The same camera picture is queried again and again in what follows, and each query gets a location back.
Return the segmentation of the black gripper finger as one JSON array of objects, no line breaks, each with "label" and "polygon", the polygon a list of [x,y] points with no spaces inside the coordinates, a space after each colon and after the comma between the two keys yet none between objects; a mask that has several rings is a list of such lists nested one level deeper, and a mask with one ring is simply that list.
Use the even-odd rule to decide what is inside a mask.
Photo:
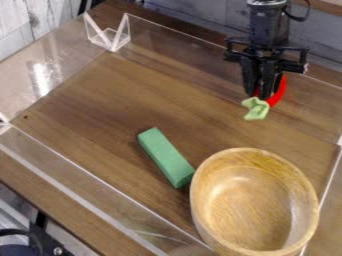
[{"label": "black gripper finger", "polygon": [[263,61],[260,64],[260,92],[259,98],[267,100],[277,91],[280,80],[279,65],[275,60]]},{"label": "black gripper finger", "polygon": [[252,96],[256,90],[259,80],[257,62],[253,59],[243,59],[240,66],[244,92],[248,96]]}]

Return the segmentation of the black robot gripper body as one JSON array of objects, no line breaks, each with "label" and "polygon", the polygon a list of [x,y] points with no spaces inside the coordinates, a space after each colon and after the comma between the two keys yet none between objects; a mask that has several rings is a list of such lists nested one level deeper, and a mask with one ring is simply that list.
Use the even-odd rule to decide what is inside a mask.
[{"label": "black robot gripper body", "polygon": [[291,0],[247,0],[249,32],[247,37],[225,39],[225,59],[239,62],[245,74],[281,71],[303,73],[308,48],[289,43],[289,21],[304,22],[291,13]]}]

